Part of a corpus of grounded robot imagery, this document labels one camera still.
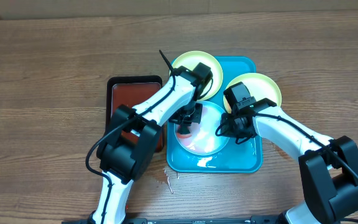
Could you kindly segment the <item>light blue plate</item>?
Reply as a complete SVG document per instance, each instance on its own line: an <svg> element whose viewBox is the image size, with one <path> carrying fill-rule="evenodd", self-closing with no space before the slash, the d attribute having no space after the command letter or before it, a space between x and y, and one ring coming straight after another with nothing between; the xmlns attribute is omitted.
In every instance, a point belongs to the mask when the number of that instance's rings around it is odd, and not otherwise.
<svg viewBox="0 0 358 224"><path fill-rule="evenodd" d="M201 104L203 107L200 123L192 123L188 128L189 134L180 134L179 126L175 124L174 136L186 151L199 156L208 156L220 151L227 144L229 138L215 135L224 110L210 101L202 101Z"/></svg>

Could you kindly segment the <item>green and pink sponge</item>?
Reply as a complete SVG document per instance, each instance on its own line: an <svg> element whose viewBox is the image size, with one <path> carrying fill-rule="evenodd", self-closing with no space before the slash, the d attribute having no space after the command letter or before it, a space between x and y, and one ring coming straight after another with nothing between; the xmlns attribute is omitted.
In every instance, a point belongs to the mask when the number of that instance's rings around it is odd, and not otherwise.
<svg viewBox="0 0 358 224"><path fill-rule="evenodd" d="M179 139L186 139L186 138L191 137L191 132L189 130L189 127L184 126L184 125L178 126L176 134L177 134L177 138L179 138Z"/></svg>

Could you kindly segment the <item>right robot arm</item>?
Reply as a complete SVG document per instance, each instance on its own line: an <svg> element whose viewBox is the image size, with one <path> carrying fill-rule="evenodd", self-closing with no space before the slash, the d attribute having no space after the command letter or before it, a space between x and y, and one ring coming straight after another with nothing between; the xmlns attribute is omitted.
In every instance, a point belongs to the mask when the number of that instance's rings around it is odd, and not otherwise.
<svg viewBox="0 0 358 224"><path fill-rule="evenodd" d="M277 223L341 223L358 219L358 147L349 137L333 139L289 117L274 101L252 96L225 98L216 135L241 144L267 139L298 161L303 203L280 214Z"/></svg>

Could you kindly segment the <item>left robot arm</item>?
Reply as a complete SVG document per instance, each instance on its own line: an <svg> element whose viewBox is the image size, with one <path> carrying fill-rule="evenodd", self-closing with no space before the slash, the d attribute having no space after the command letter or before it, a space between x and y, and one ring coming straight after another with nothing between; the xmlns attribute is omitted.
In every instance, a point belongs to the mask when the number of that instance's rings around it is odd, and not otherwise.
<svg viewBox="0 0 358 224"><path fill-rule="evenodd" d="M162 126L168 120L190 125L201 121L198 99L212 79L211 69L199 63L170 69L168 83L156 94L132 108L120 105L113 113L103 137L90 149L100 160L100 170L90 172L103 178L97 209L88 223L122 223L132 184L145 172L157 146Z"/></svg>

